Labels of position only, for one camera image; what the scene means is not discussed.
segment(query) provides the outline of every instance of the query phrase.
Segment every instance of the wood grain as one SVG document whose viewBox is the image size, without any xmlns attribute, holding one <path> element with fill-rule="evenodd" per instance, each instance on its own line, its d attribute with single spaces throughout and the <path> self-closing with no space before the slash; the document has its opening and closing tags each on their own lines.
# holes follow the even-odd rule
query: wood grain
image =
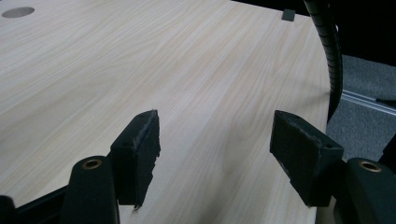
<svg viewBox="0 0 396 224">
<path fill-rule="evenodd" d="M 269 153 L 274 111 L 325 129 L 312 21 L 225 0 L 10 1 L 0 18 L 0 194 L 17 206 L 159 110 L 161 157 L 121 223 L 313 223 Z"/>
</svg>

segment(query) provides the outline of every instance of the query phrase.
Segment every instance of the desk hole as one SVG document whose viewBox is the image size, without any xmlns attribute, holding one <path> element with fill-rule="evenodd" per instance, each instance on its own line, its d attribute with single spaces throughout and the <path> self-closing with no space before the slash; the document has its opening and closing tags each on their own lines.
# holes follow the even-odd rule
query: desk hole
<svg viewBox="0 0 396 224">
<path fill-rule="evenodd" d="M 19 18 L 32 14 L 35 11 L 32 7 L 16 7 L 5 11 L 2 16 L 4 18 Z"/>
</svg>

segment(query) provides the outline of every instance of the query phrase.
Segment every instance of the floor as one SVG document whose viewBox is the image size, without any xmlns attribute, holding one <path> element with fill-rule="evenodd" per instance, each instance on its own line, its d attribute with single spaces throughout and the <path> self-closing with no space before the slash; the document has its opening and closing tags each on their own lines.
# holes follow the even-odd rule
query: floor
<svg viewBox="0 0 396 224">
<path fill-rule="evenodd" d="M 344 56 L 344 90 L 396 100 L 396 67 Z M 377 161 L 396 134 L 396 116 L 342 99 L 327 135 L 345 148 L 345 158 Z"/>
</svg>

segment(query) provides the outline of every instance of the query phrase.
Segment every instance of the desk surface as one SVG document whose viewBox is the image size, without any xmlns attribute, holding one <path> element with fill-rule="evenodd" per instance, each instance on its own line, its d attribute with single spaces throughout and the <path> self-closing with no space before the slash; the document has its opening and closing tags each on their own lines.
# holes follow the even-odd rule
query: desk surface
<svg viewBox="0 0 396 224">
<path fill-rule="evenodd" d="M 312 21 L 225 0 L 0 2 L 0 194 L 17 206 L 159 110 L 162 152 L 121 223 L 313 223 L 269 153 L 275 109 L 325 129 Z"/>
</svg>

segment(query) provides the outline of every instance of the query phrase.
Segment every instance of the black flexible conduit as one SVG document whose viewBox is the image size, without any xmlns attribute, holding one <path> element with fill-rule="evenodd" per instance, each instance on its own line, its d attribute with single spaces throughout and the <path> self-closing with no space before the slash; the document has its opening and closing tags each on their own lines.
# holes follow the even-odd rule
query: black flexible conduit
<svg viewBox="0 0 396 224">
<path fill-rule="evenodd" d="M 328 4 L 323 0 L 304 0 L 312 21 L 317 27 L 320 40 L 326 53 L 330 77 L 330 102 L 327 121 L 332 118 L 340 103 L 343 92 L 343 58 L 334 20 Z"/>
</svg>

